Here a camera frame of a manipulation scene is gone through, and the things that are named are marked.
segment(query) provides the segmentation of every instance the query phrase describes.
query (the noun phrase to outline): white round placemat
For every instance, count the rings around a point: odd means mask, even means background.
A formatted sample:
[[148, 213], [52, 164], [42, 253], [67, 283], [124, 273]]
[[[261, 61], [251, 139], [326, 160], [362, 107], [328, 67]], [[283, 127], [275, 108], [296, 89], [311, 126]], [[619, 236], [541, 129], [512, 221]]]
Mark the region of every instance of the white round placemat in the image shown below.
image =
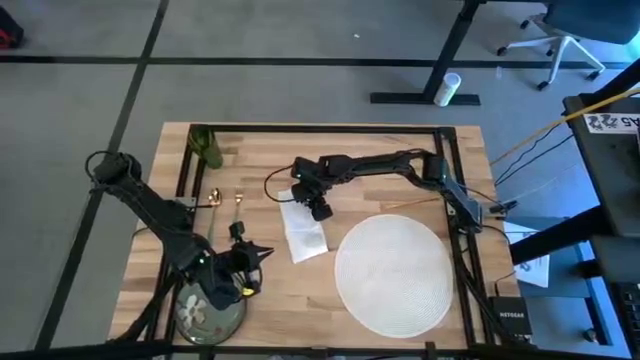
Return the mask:
[[449, 253], [425, 225], [372, 216], [349, 231], [336, 255], [338, 293], [369, 330], [408, 338], [435, 327], [453, 297]]

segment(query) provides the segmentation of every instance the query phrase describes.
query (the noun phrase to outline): black desk leg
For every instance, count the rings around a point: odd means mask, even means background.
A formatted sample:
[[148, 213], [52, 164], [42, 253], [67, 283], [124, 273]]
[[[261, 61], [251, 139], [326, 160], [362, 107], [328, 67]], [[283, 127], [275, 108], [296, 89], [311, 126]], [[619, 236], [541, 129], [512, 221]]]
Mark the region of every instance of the black desk leg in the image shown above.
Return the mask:
[[509, 246], [513, 265], [519, 265], [564, 247], [588, 240], [591, 235], [611, 234], [604, 211], [596, 206], [571, 219]]
[[576, 264], [576, 272], [583, 279], [591, 279], [592, 277], [602, 276], [600, 264], [595, 259], [582, 261]]
[[[433, 66], [433, 71], [427, 85], [421, 93], [371, 93], [369, 99], [372, 104], [423, 104], [433, 105], [433, 99], [442, 83], [444, 75], [456, 56], [462, 40], [467, 35], [473, 17], [480, 6], [479, 0], [465, 0], [462, 10], [458, 14], [453, 27], [444, 43], [440, 56]], [[449, 105], [480, 105], [478, 95], [460, 94], [454, 95]]]

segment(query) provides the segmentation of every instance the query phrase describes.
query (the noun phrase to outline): white napkin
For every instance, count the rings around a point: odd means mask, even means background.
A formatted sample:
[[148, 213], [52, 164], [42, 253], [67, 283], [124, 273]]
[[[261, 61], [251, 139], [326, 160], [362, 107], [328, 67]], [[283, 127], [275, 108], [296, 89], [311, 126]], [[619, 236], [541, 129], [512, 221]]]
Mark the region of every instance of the white napkin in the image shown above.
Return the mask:
[[[279, 200], [292, 198], [291, 190], [278, 193]], [[280, 213], [282, 213], [284, 221], [291, 261], [294, 264], [329, 251], [322, 225], [313, 220], [311, 209], [295, 201], [290, 201], [280, 203]]]

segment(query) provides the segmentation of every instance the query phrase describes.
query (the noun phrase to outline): office chair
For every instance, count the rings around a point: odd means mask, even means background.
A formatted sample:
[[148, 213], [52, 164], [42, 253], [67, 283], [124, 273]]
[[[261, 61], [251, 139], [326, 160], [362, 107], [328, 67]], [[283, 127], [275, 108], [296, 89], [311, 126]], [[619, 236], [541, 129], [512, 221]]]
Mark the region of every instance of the office chair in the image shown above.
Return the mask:
[[528, 17], [522, 24], [525, 29], [531, 22], [547, 36], [528, 41], [513, 42], [498, 49], [498, 56], [515, 47], [549, 45], [547, 56], [553, 56], [549, 79], [538, 84], [542, 90], [553, 82], [558, 73], [562, 54], [573, 44], [596, 70], [587, 76], [594, 80], [605, 69], [604, 65], [580, 45], [582, 38], [613, 44], [627, 44], [640, 30], [640, 2], [634, 0], [588, 1], [563, 0], [547, 5], [547, 13]]

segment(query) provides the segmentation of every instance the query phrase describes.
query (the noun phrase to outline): floor tile line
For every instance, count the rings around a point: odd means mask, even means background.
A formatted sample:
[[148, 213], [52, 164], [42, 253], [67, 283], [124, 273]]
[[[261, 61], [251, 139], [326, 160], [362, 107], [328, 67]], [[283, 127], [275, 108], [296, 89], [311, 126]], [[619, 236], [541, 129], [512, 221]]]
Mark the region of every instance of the floor tile line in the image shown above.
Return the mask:
[[[0, 63], [18, 64], [141, 64], [149, 65], [271, 65], [271, 66], [376, 66], [376, 67], [433, 67], [428, 59], [376, 59], [376, 58], [273, 58], [273, 57], [151, 57], [151, 43], [147, 43], [140, 57], [118, 56], [0, 56]], [[630, 63], [605, 61], [608, 70], [626, 69]], [[456, 60], [451, 68], [470, 69], [549, 69], [550, 61], [517, 60]], [[560, 69], [587, 70], [592, 66], [583, 61], [563, 61]]]
[[[160, 0], [160, 3], [158, 4], [158, 10], [156, 12], [155, 19], [153, 20], [153, 25], [151, 26], [147, 41], [145, 42], [145, 46], [142, 50], [142, 61], [140, 61], [136, 66], [131, 84], [129, 85], [124, 103], [120, 110], [120, 114], [118, 115], [118, 120], [116, 121], [113, 133], [109, 140], [109, 145], [107, 147], [108, 151], [117, 151], [120, 147], [122, 138], [124, 137], [124, 131], [129, 122], [131, 110], [133, 109], [136, 97], [138, 95], [138, 90], [140, 89], [142, 79], [144, 78], [144, 72], [147, 67], [147, 60], [151, 55], [155, 42], [158, 38], [160, 27], [162, 26], [162, 21], [167, 11], [168, 5], [169, 0]], [[36, 340], [35, 345], [36, 350], [46, 350], [51, 347], [56, 334], [56, 329], [58, 328], [60, 318], [65, 308], [65, 303], [67, 301], [69, 293], [71, 292], [74, 279], [80, 267], [82, 255], [89, 240], [91, 229], [98, 213], [98, 208], [100, 206], [101, 200], [102, 193], [92, 193], [91, 198], [88, 200], [87, 206], [85, 207], [81, 215], [80, 227], [75, 235], [67, 261], [64, 264], [62, 275], [56, 286], [56, 290], [49, 305], [47, 315], [42, 327], [40, 328], [38, 339]]]

